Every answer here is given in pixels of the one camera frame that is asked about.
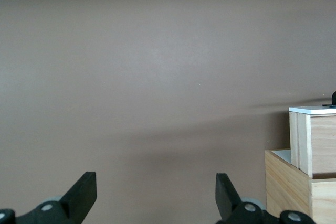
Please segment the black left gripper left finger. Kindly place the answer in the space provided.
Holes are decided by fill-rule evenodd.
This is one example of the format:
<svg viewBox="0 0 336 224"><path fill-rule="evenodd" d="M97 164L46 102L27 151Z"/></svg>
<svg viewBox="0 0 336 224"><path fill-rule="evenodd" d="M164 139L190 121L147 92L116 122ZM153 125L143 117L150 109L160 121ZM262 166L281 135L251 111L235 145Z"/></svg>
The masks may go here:
<svg viewBox="0 0 336 224"><path fill-rule="evenodd" d="M96 173L85 172L59 200L44 202L21 216L1 209L1 223L82 223L96 199Z"/></svg>

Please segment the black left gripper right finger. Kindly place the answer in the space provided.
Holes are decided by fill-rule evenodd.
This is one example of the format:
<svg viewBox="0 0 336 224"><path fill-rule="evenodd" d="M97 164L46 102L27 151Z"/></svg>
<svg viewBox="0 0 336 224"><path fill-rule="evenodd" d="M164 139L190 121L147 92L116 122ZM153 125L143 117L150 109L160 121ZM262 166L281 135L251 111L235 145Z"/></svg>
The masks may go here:
<svg viewBox="0 0 336 224"><path fill-rule="evenodd" d="M215 200L222 218L218 223L314 223L303 212L285 210L275 217L253 202L242 201L225 173L216 174Z"/></svg>

